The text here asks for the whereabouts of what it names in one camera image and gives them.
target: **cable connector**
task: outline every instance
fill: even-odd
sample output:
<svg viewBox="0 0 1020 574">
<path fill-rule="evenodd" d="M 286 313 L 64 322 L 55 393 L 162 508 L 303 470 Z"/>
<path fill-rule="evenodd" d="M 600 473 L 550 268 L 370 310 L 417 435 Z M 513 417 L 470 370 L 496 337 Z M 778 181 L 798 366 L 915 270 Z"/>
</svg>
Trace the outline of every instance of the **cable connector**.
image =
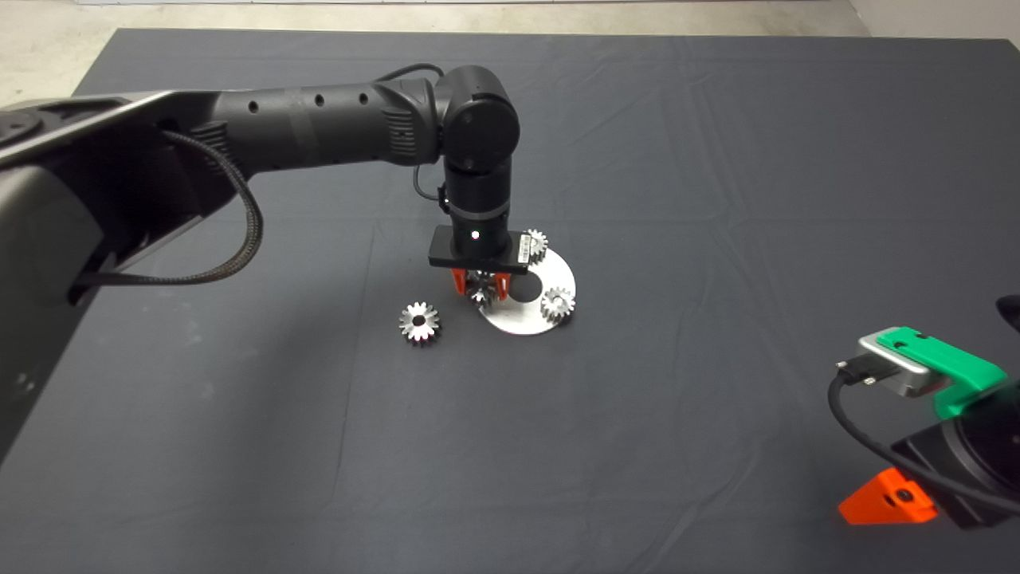
<svg viewBox="0 0 1020 574">
<path fill-rule="evenodd" d="M 836 363 L 835 368 L 839 371 L 839 378 L 847 385 L 856 385 L 857 383 L 873 385 L 900 372 L 900 368 L 891 361 L 873 353 L 866 353 L 849 361 L 840 361 Z"/>
</svg>

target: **label sticker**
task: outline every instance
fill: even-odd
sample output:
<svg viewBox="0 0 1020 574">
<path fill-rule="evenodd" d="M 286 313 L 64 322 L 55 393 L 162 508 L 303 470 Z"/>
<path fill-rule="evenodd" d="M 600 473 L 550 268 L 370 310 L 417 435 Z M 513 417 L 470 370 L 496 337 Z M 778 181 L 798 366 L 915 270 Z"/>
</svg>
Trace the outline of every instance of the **label sticker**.
<svg viewBox="0 0 1020 574">
<path fill-rule="evenodd" d="M 517 262 L 526 263 L 531 260 L 531 236 L 521 233 L 520 248 L 517 249 Z"/>
</svg>

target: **green 3d-printed bracket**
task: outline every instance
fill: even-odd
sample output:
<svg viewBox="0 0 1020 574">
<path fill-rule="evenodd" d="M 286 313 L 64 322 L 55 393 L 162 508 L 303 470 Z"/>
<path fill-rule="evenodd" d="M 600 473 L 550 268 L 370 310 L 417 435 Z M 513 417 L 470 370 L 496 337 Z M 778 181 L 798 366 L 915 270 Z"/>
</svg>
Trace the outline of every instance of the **green 3d-printed bracket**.
<svg viewBox="0 0 1020 574">
<path fill-rule="evenodd" d="M 953 383 L 935 394 L 935 414 L 952 419 L 968 405 L 1005 383 L 1008 375 L 987 361 L 965 351 L 924 335 L 910 327 L 901 327 L 879 335 L 878 345 L 937 371 Z"/>
</svg>

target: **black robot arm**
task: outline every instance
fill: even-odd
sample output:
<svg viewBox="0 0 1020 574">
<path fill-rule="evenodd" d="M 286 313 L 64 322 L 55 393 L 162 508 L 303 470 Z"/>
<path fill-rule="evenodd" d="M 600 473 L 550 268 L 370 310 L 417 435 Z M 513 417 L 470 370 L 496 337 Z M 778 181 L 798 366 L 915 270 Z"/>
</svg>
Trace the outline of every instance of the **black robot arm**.
<svg viewBox="0 0 1020 574">
<path fill-rule="evenodd" d="M 431 264 L 526 272 L 520 247 L 530 242 L 507 229 L 519 137 L 506 91 L 479 66 L 435 85 L 170 91 L 0 110 L 0 461 L 88 308 L 89 286 L 131 283 L 110 278 L 238 193 L 248 205 L 246 180 L 260 171 L 442 157 L 439 203 L 451 224 L 437 227 Z M 249 217 L 249 236 L 253 220 L 260 231 L 260 216 Z M 248 239 L 250 256 L 257 242 Z M 211 270 L 197 275 L 216 277 Z"/>
<path fill-rule="evenodd" d="M 419 165 L 442 155 L 440 201 L 452 224 L 437 229 L 431 263 L 526 271 L 520 233 L 507 229 L 520 124 L 489 69 L 457 67 L 435 87 L 403 80 L 223 92 L 208 125 L 222 126 L 223 150 L 248 175 L 358 161 Z"/>
</svg>

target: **metal gear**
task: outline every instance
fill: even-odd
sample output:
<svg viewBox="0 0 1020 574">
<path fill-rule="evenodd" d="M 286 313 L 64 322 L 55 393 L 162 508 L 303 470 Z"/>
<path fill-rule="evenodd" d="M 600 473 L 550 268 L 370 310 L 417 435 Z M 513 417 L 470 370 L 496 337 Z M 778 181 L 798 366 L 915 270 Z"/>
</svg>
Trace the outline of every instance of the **metal gear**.
<svg viewBox="0 0 1020 574">
<path fill-rule="evenodd" d="M 574 310 L 574 297 L 570 292 L 553 286 L 542 296 L 542 316 L 550 323 L 566 321 Z"/>
<path fill-rule="evenodd" d="M 496 275 L 488 270 L 477 270 L 471 269 L 467 271 L 467 283 L 471 284 L 492 284 L 493 280 L 496 279 Z"/>
<path fill-rule="evenodd" d="M 545 232 L 537 228 L 529 228 L 525 231 L 531 238 L 531 261 L 537 263 L 546 256 L 546 249 L 549 248 L 549 238 Z"/>
<path fill-rule="evenodd" d="M 467 299 L 478 308 L 487 308 L 493 305 L 496 299 L 496 286 L 492 283 L 480 283 L 470 286 L 467 291 Z"/>
<path fill-rule="evenodd" d="M 440 314 L 432 306 L 421 302 L 400 312 L 400 333 L 412 346 L 424 346 L 440 336 Z"/>
</svg>

